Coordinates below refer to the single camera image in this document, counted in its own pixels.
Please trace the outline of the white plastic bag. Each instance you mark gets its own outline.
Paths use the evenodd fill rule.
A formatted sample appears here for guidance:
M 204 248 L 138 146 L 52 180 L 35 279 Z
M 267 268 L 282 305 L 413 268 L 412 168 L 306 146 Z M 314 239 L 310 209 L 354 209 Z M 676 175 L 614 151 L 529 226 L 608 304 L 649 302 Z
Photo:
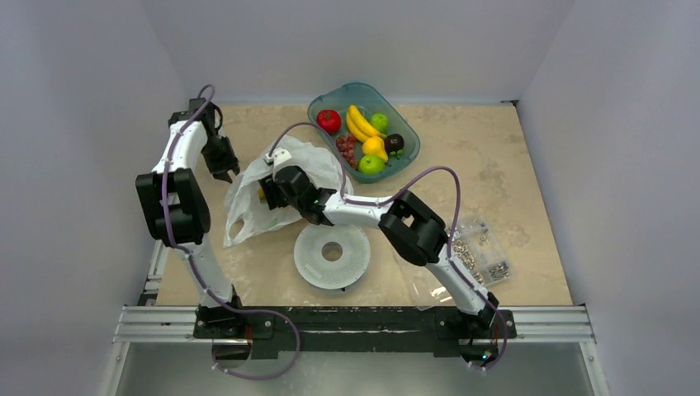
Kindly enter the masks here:
M 341 163 L 328 149 L 289 135 L 283 137 L 278 146 L 291 153 L 316 186 L 336 190 L 341 186 Z M 276 231 L 301 219 L 299 212 L 290 206 L 269 210 L 267 204 L 258 198 L 259 181 L 272 174 L 272 168 L 263 161 L 263 156 L 268 152 L 265 149 L 254 159 L 236 177 L 225 195 L 225 248 L 241 244 L 253 236 Z

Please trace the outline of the red fake grape bunch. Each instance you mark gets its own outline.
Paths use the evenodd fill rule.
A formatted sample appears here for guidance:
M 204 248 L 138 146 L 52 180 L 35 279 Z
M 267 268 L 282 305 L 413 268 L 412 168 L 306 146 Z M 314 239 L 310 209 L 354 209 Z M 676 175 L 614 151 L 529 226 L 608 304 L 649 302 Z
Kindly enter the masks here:
M 355 154 L 355 145 L 357 142 L 358 140 L 351 134 L 341 135 L 335 139 L 336 148 L 348 165 L 354 170 L 358 169 Z

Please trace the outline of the red fake tomato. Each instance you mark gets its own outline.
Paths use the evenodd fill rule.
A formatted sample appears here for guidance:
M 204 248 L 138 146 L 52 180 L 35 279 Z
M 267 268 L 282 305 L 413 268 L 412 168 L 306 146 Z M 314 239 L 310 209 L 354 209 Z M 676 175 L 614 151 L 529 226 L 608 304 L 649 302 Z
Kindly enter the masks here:
M 342 127 L 342 118 L 332 109 L 323 109 L 316 116 L 317 125 L 329 135 L 338 133 Z

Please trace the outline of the green fake fruit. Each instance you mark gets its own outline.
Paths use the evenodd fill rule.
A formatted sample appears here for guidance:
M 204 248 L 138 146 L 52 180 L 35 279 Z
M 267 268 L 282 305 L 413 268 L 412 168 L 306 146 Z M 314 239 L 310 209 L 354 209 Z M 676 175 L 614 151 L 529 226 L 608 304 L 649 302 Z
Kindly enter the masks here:
M 357 170 L 366 175 L 381 173 L 384 169 L 385 161 L 375 154 L 366 154 L 357 163 Z

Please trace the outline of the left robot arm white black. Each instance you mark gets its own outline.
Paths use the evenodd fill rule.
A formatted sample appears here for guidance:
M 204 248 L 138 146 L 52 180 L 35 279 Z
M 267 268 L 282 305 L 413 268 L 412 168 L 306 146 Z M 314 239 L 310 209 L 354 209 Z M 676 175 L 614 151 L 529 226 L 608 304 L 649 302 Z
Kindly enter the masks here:
M 199 158 L 216 180 L 231 183 L 240 172 L 229 138 L 220 133 L 222 120 L 217 105 L 192 98 L 187 110 L 171 115 L 157 165 L 135 179 L 149 233 L 176 252 L 196 285 L 197 337 L 237 337 L 246 326 L 240 299 L 215 257 L 210 209 L 195 175 Z

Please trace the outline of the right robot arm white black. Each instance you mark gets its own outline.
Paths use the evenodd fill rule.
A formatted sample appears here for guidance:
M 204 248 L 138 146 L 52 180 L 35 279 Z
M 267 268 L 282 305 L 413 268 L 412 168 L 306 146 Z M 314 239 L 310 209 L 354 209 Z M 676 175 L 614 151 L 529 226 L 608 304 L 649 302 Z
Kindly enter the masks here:
M 264 177 L 260 186 L 270 209 L 291 207 L 309 223 L 352 225 L 380 230 L 408 263 L 426 268 L 463 313 L 466 330 L 482 336 L 499 316 L 499 301 L 459 263 L 453 248 L 454 224 L 446 222 L 409 188 L 388 198 L 346 196 L 316 186 L 298 166 Z

